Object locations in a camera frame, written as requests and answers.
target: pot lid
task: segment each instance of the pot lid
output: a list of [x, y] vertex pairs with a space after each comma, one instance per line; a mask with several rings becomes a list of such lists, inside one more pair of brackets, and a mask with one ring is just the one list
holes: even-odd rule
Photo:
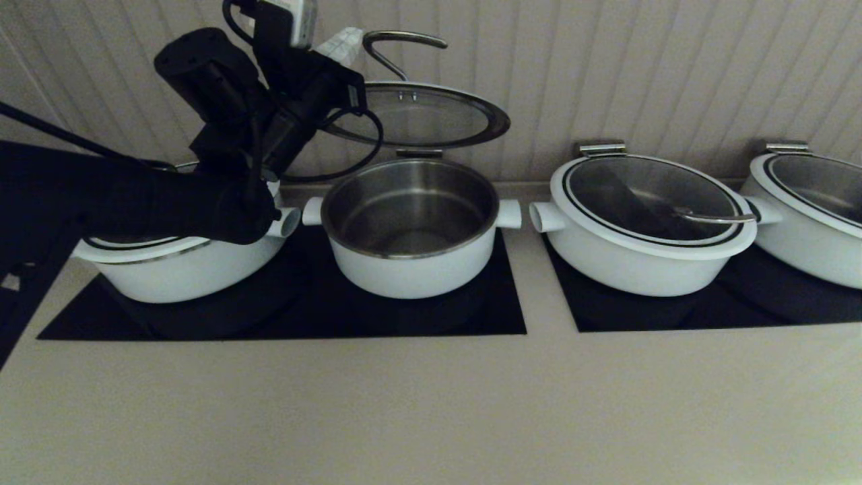
[[753, 220], [715, 180], [698, 171], [641, 155], [587, 154], [565, 174], [565, 194], [602, 226], [671, 246], [720, 244]]
[[862, 228], [862, 167], [812, 154], [779, 154], [766, 175], [793, 198]]
[[[374, 49], [376, 41], [410, 41], [446, 48], [442, 39], [413, 32], [369, 32], [363, 46], [371, 57], [401, 81], [365, 83], [368, 109], [384, 127], [384, 145], [402, 148], [457, 148], [498, 138], [509, 130], [509, 116], [492, 102], [440, 85], [410, 82], [400, 68]], [[360, 117], [342, 117], [326, 131], [348, 140], [375, 143], [373, 124]]]

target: black glass surface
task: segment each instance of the black glass surface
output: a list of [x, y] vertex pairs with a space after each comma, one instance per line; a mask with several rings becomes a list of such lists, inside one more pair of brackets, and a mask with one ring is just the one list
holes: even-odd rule
[[757, 246], [734, 256], [704, 289], [678, 297], [616, 290], [581, 274], [546, 236], [578, 330], [662, 331], [862, 321], [862, 291], [803, 273]]
[[120, 295], [97, 276], [38, 336], [46, 340], [281, 340], [526, 334], [503, 236], [485, 269], [450, 293], [389, 299], [347, 280], [326, 233], [300, 227], [255, 274], [173, 304]]

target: white wall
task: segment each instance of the white wall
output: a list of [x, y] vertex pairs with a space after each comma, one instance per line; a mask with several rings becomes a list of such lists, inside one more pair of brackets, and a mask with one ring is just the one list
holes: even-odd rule
[[[572, 141], [596, 137], [722, 177], [744, 175], [751, 141], [764, 136], [860, 160], [862, 0], [318, 2], [316, 41], [345, 26], [449, 41], [446, 51], [381, 50], [414, 80], [507, 110], [504, 138], [448, 154], [494, 180], [547, 179]], [[201, 122], [151, 62], [186, 31], [227, 30], [220, 4], [3, 0], [0, 98], [120, 151], [189, 159]], [[356, 67], [369, 79], [391, 79], [368, 61]], [[6, 120], [0, 130], [60, 146]], [[365, 150], [319, 135], [296, 170], [333, 170]]]

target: pot handle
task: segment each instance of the pot handle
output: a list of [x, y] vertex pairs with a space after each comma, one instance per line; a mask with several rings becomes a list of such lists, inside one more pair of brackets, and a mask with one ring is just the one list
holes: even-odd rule
[[563, 230], [570, 224], [569, 217], [553, 202], [530, 204], [530, 221], [539, 232]]
[[323, 197], [312, 197], [305, 203], [303, 209], [303, 225], [321, 225], [321, 207], [323, 206]]
[[277, 210], [281, 212], [281, 217], [277, 221], [272, 221], [266, 235], [289, 237], [299, 225], [299, 209], [296, 207], [278, 207]]
[[760, 197], [746, 195], [745, 200], [754, 209], [754, 212], [757, 213], [758, 225], [774, 224], [784, 219], [784, 216], [781, 215], [781, 212], [778, 211], [774, 204]]
[[494, 221], [494, 225], [508, 229], [520, 229], [521, 203], [513, 199], [501, 200], [500, 209], [497, 212], [497, 220]]

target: beige countertop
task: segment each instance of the beige countertop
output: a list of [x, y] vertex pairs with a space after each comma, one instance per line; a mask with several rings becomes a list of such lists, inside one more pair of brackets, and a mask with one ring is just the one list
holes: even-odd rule
[[862, 482], [860, 324], [580, 334], [525, 228], [526, 336], [37, 342], [70, 261], [0, 371], [0, 483]]

